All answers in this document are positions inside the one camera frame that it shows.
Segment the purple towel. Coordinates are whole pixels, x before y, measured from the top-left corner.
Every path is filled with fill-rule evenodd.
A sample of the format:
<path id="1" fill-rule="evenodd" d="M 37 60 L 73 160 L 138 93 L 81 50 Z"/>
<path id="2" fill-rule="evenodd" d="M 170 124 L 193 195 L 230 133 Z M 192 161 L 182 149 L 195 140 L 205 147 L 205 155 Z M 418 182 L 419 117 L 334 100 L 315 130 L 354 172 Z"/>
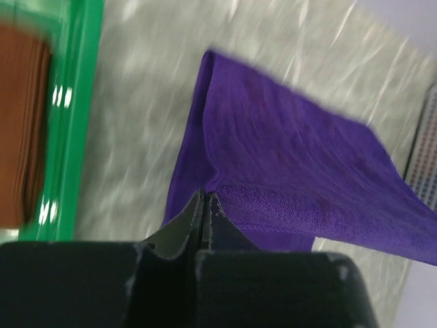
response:
<path id="1" fill-rule="evenodd" d="M 263 250 L 309 251 L 320 237 L 436 263 L 436 214 L 369 128 L 214 51 L 201 61 L 165 222 L 198 189 Z"/>

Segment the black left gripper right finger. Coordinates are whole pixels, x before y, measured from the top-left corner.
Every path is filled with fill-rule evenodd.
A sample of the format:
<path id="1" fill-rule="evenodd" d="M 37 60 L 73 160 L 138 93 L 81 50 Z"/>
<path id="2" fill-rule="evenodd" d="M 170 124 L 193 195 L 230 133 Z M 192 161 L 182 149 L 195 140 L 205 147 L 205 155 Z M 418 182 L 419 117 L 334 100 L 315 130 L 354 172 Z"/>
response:
<path id="1" fill-rule="evenodd" d="M 355 263 L 332 252 L 262 251 L 206 198 L 195 258 L 196 327 L 377 327 Z"/>

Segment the brown towel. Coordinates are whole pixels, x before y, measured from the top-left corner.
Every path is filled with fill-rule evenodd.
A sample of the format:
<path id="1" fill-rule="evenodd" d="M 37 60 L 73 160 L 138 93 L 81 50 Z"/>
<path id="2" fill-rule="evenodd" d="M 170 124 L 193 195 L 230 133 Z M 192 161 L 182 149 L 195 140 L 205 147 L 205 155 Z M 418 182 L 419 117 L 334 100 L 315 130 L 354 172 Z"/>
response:
<path id="1" fill-rule="evenodd" d="M 44 185 L 48 44 L 1 26 L 1 227 L 20 228 L 35 217 Z"/>

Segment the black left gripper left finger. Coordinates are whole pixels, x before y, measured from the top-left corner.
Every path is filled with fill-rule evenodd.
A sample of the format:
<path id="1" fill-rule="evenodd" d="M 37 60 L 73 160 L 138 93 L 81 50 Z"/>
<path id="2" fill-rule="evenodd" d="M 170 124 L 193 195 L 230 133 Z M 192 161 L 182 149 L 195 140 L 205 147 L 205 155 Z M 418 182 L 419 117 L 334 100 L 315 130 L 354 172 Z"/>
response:
<path id="1" fill-rule="evenodd" d="M 137 242 L 1 245 L 2 327 L 191 327 L 205 194 Z"/>

